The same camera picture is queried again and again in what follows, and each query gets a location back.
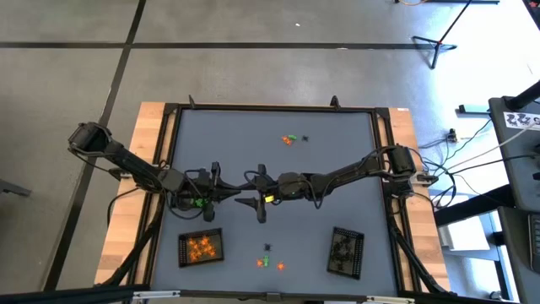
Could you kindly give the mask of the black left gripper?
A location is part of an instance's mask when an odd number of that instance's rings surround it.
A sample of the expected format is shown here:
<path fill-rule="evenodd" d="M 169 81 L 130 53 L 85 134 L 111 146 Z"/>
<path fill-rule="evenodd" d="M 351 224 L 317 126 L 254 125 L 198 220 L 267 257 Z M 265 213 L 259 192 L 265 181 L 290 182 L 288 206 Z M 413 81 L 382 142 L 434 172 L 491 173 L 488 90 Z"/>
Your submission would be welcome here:
<path fill-rule="evenodd" d="M 207 171 L 204 168 L 184 171 L 184 177 L 186 176 L 196 180 L 197 184 L 205 184 L 208 187 L 208 194 L 210 198 L 217 198 L 219 196 L 219 199 L 227 199 L 244 191 L 250 191 L 253 189 L 253 185 L 249 182 L 235 186 L 224 182 L 221 178 L 214 180 L 212 178 L 211 170 Z M 203 220 L 206 222 L 212 222 L 213 219 L 214 206 L 212 203 L 208 203 L 203 208 Z"/>

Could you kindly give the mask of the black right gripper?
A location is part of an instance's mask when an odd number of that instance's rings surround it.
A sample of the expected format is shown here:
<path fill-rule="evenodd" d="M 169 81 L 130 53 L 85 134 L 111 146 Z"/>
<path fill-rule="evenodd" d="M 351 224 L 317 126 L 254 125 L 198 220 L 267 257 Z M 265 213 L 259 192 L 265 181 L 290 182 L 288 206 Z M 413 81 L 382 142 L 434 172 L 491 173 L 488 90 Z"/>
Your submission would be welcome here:
<path fill-rule="evenodd" d="M 256 198 L 236 198 L 235 201 L 246 206 L 256 208 L 256 218 L 260 224 L 264 224 L 267 221 L 267 212 L 265 208 L 265 197 L 273 195 L 274 201 L 272 203 L 279 203 L 278 198 L 278 184 L 269 176 L 255 175 L 251 180 L 256 190 L 260 194 L 261 201 L 263 203 L 258 204 Z"/>

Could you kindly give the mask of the wooden table side board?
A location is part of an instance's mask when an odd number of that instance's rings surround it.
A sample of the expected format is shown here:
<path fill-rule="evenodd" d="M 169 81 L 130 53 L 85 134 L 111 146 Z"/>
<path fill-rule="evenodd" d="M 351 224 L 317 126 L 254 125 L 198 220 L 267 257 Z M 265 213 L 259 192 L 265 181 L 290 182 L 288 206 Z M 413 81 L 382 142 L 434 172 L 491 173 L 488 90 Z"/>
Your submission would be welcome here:
<path fill-rule="evenodd" d="M 170 140 L 174 117 L 165 118 L 164 102 L 144 102 L 140 105 L 137 121 L 132 132 L 129 150 L 136 156 L 157 162 L 166 157 L 169 145 L 163 144 L 163 151 L 156 155 L 159 131 L 165 131 L 165 139 Z M 135 188 L 135 182 L 128 178 L 119 182 L 116 191 L 120 197 L 111 207 L 111 221 L 108 224 L 100 261 L 94 277 L 96 283 L 109 279 L 132 250 L 139 235 L 149 227 L 157 212 L 159 198 L 156 195 L 146 201 L 146 194 Z"/>
<path fill-rule="evenodd" d="M 409 109 L 390 108 L 389 114 L 394 142 L 417 149 L 417 139 Z M 426 187 L 414 185 L 413 191 L 414 195 L 406 199 L 403 207 L 399 206 L 397 200 L 392 202 L 395 211 L 401 210 L 401 213 L 395 214 L 394 218 L 402 234 L 405 234 L 408 228 L 408 239 L 424 267 L 442 288 L 449 290 L 450 281 L 435 224 L 433 206 L 428 200 L 428 190 Z"/>

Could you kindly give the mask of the grey stand foot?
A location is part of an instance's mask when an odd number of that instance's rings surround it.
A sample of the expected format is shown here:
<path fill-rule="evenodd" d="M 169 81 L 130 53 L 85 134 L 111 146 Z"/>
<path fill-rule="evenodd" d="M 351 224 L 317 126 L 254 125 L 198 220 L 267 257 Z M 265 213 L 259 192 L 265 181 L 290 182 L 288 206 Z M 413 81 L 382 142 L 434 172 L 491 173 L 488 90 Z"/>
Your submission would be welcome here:
<path fill-rule="evenodd" d="M 0 179 L 0 193 L 12 193 L 21 197 L 29 197 L 31 195 L 29 189 L 4 181 L 3 179 Z"/>

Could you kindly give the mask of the black tripod stand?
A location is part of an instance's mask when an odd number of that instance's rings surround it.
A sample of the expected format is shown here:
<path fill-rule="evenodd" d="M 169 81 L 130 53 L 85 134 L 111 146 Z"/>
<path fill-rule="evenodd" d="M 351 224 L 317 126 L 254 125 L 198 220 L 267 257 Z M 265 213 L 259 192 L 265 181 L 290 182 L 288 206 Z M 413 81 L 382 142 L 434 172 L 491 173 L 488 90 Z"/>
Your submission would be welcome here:
<path fill-rule="evenodd" d="M 440 39 L 433 40 L 433 39 L 430 39 L 430 38 L 427 38 L 427 37 L 422 37 L 422 36 L 417 36 L 417 35 L 414 35 L 412 37 L 412 39 L 414 41 L 427 42 L 434 49 L 434 55 L 433 55 L 433 58 L 431 60 L 431 64 L 429 65 L 429 68 L 431 70 L 434 70 L 436 68 L 436 65 L 437 65 L 437 62 L 438 62 L 438 59 L 439 59 L 439 56 L 440 56 L 440 52 L 442 50 L 451 51 L 451 50 L 457 49 L 457 45 L 446 44 L 445 39 L 449 35 L 451 30 L 455 27 L 458 20 L 463 16 L 463 14 L 468 9 L 468 7 L 471 5 L 472 2 L 473 2 L 473 0 L 467 0 L 465 6 L 462 8 L 460 13 L 454 18 L 454 20 L 449 25 L 449 27 L 446 29 L 446 31 L 444 32 L 444 34 L 442 35 L 442 37 Z"/>

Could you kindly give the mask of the grey desk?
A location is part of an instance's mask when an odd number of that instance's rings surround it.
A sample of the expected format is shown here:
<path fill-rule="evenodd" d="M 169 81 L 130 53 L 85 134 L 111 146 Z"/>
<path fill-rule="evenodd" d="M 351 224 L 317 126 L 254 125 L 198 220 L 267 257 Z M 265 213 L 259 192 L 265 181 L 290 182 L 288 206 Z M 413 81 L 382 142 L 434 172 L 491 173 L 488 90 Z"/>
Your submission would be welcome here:
<path fill-rule="evenodd" d="M 505 106 L 502 98 L 492 98 L 489 109 L 497 139 L 502 144 L 523 130 L 508 128 L 503 112 L 540 114 L 540 103 L 533 102 L 519 111 L 512 111 Z M 505 162 L 509 184 L 519 209 L 540 213 L 540 131 L 528 129 L 499 149 L 505 159 L 523 155 L 523 158 Z"/>

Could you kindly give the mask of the white printed label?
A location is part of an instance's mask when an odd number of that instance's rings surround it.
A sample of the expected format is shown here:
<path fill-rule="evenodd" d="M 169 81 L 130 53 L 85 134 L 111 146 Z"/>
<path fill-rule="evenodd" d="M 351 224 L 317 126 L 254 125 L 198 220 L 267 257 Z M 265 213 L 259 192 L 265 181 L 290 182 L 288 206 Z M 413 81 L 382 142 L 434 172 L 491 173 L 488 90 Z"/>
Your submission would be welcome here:
<path fill-rule="evenodd" d="M 540 114 L 504 111 L 503 117 L 508 128 L 540 131 Z"/>

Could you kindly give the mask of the grey keyboard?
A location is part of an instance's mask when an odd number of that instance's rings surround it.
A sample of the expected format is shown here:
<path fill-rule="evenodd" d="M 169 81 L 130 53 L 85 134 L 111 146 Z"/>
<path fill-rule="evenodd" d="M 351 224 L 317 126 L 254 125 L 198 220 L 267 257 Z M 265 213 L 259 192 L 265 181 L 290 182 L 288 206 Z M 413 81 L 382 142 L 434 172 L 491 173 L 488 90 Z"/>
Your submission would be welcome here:
<path fill-rule="evenodd" d="M 531 269 L 540 274 L 540 214 L 528 215 Z"/>

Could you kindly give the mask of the black diagonal frame strut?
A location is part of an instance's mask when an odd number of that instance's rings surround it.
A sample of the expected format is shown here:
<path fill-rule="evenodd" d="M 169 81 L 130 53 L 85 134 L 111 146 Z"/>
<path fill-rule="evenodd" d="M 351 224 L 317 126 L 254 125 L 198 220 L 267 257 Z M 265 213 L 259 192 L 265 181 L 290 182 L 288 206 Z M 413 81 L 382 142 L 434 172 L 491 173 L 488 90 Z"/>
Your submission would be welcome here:
<path fill-rule="evenodd" d="M 115 270 L 112 276 L 102 282 L 102 285 L 119 285 L 132 266 L 138 261 L 140 254 L 146 247 L 149 240 L 156 234 L 159 227 L 161 212 L 156 212 L 148 228 L 144 231 L 142 237 L 135 243 L 133 249 L 128 253 L 127 257 L 121 263 L 121 265 Z"/>
<path fill-rule="evenodd" d="M 448 294 L 449 292 L 439 285 L 435 278 L 424 267 L 421 260 L 413 250 L 413 246 L 401 233 L 395 217 L 390 215 L 387 222 L 392 239 L 399 245 L 408 260 L 409 268 L 412 271 L 411 277 L 413 282 L 413 290 L 415 292 L 422 292 L 421 283 L 423 283 L 423 285 L 427 288 L 427 291 L 431 294 Z"/>

